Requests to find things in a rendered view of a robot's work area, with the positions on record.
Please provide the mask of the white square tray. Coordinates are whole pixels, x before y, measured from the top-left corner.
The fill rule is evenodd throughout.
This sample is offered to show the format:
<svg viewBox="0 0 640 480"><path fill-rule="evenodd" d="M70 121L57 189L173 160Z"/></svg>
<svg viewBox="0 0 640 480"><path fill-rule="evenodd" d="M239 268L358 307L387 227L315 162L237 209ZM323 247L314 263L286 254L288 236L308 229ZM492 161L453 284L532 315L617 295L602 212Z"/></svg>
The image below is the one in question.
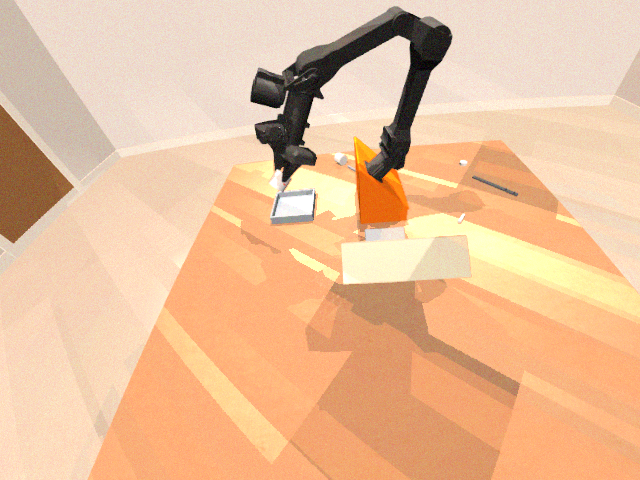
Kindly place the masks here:
<svg viewBox="0 0 640 480"><path fill-rule="evenodd" d="M276 191L270 220L272 224L314 221L315 188Z"/></svg>

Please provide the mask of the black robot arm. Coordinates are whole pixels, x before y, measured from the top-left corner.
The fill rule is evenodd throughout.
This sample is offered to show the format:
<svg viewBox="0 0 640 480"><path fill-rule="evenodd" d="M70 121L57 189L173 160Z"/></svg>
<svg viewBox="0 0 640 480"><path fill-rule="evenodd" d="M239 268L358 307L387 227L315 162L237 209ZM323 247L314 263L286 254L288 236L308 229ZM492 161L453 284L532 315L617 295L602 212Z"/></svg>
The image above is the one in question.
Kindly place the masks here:
<svg viewBox="0 0 640 480"><path fill-rule="evenodd" d="M405 166L411 144L410 128L430 73L443 60L452 43L450 28L439 20L431 16L419 18L393 6L332 43L304 50L282 75L259 67L253 79L250 102L277 109L283 105L288 91L283 111L308 118L313 98L324 99L320 88L345 64L397 36L410 40L410 69L394 120L383 127L381 151L369 162L364 160L367 174L382 184L382 178L391 169L401 170ZM283 142L289 142L289 124L285 118L283 122L280 118L277 114L276 120L254 124L261 144L278 141L281 137Z"/></svg>

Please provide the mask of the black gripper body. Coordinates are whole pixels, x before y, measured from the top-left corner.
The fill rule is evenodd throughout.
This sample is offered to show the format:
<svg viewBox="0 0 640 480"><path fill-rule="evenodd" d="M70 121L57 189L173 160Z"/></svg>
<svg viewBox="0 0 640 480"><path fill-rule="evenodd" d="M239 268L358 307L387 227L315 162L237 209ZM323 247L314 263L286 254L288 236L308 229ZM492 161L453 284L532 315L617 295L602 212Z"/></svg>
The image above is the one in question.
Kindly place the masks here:
<svg viewBox="0 0 640 480"><path fill-rule="evenodd" d="M286 111L283 111L280 120L283 122L285 118L287 124L289 124L289 142L283 142L283 137L280 140L271 142L273 145L286 147L286 158L292 164L315 166L317 156L311 149L299 147L304 146L305 142L302 140L305 128L309 129L310 124L307 122L308 118L302 118Z"/></svg>

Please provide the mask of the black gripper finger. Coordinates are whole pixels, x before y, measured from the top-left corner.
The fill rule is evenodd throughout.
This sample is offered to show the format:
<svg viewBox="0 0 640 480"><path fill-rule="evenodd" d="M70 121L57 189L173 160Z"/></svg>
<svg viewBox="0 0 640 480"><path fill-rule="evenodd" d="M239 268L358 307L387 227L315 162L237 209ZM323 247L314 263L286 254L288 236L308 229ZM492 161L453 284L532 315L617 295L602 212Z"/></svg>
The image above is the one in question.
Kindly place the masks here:
<svg viewBox="0 0 640 480"><path fill-rule="evenodd" d="M269 142L268 144L273 150L274 168L275 168L275 172L276 172L277 169L281 170L282 167L283 167L284 160L282 159L280 154L285 154L287 148L286 147L282 147L282 146L273 145L271 142Z"/></svg>
<svg viewBox="0 0 640 480"><path fill-rule="evenodd" d="M282 176L281 176L281 182L282 183L286 183L289 178L302 166L299 164L292 164L290 163L285 154L280 154L282 159L284 160L284 164L282 167Z"/></svg>

